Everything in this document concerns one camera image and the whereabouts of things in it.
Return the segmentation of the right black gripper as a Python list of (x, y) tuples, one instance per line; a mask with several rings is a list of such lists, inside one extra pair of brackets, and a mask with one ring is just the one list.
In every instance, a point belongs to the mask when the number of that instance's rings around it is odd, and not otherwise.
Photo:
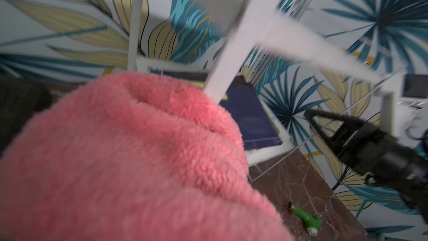
[[(397, 191), (411, 208), (428, 206), (428, 160), (415, 150), (354, 117), (314, 109), (304, 116), (344, 164), (367, 175), (367, 184)], [(325, 129), (332, 124), (339, 127), (329, 136)]]

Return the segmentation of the white two-tier bookshelf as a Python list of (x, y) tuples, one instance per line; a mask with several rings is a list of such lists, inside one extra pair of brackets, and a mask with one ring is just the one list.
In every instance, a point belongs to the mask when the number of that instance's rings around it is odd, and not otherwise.
[(226, 35), (222, 50), (209, 71), (204, 92), (216, 103), (239, 72), (252, 48), (310, 62), (317, 67), (379, 83), (381, 77), (336, 47), (282, 14), (280, 0), (198, 0)]

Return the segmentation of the pink cloth with black trim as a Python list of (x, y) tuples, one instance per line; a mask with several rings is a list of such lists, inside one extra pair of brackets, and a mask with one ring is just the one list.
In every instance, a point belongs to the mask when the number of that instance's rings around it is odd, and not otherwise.
[(1, 159), (12, 241), (291, 241), (247, 180), (238, 125), (200, 88), (122, 72), (33, 116)]

